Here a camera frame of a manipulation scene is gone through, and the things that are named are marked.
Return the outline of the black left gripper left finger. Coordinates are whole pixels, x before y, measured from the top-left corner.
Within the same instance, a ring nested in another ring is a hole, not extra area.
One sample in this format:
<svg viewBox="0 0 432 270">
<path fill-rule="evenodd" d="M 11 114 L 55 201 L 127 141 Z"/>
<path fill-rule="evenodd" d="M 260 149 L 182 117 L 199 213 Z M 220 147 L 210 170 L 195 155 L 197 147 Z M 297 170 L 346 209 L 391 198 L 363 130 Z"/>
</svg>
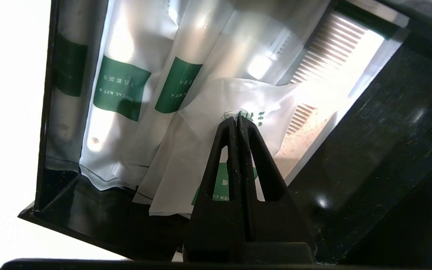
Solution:
<svg viewBox="0 0 432 270">
<path fill-rule="evenodd" d="M 218 125 L 183 242 L 185 261 L 235 261 L 245 240 L 236 123 L 230 117 Z M 223 147 L 228 148 L 229 200 L 213 194 Z"/>
</svg>

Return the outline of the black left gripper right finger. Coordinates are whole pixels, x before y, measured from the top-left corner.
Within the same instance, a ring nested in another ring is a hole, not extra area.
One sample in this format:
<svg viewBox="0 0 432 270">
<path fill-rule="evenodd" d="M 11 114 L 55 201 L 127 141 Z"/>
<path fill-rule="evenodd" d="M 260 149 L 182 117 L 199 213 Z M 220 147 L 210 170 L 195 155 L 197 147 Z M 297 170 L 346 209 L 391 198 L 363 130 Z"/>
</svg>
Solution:
<svg viewBox="0 0 432 270">
<path fill-rule="evenodd" d="M 262 135 L 240 117 L 244 260 L 252 263 L 314 263 L 317 245 L 299 213 Z"/>
</svg>

